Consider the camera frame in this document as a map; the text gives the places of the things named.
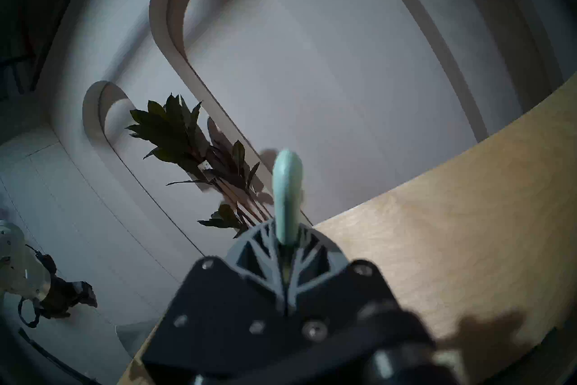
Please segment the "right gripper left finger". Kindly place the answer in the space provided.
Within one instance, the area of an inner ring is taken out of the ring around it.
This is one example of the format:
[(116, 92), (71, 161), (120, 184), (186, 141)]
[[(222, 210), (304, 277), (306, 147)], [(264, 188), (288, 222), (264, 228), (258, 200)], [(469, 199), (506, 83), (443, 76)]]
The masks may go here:
[(225, 258), (189, 271), (142, 354), (147, 373), (311, 373), (311, 344), (289, 304), (311, 242), (298, 226), (283, 245), (274, 220), (244, 232)]

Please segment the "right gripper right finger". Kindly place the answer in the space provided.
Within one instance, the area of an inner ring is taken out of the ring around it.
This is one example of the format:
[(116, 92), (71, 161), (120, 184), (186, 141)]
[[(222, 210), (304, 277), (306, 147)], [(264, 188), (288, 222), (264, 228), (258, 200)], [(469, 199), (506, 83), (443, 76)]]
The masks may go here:
[(342, 332), (382, 344), (430, 344), (424, 325), (399, 306), (374, 264), (348, 261), (327, 236), (300, 224), (288, 246), (288, 339), (317, 344)]

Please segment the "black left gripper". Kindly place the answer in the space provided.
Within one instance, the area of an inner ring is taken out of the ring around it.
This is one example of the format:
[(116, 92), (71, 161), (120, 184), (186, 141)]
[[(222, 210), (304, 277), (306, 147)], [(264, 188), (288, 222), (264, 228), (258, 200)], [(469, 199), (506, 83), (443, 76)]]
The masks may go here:
[(48, 254), (36, 252), (36, 258), (50, 273), (50, 290), (46, 298), (34, 303), (35, 315), (46, 319), (62, 319), (70, 316), (69, 308), (77, 304), (84, 304), (93, 308), (98, 307), (95, 292), (92, 286), (84, 281), (67, 282), (56, 275), (57, 267)]

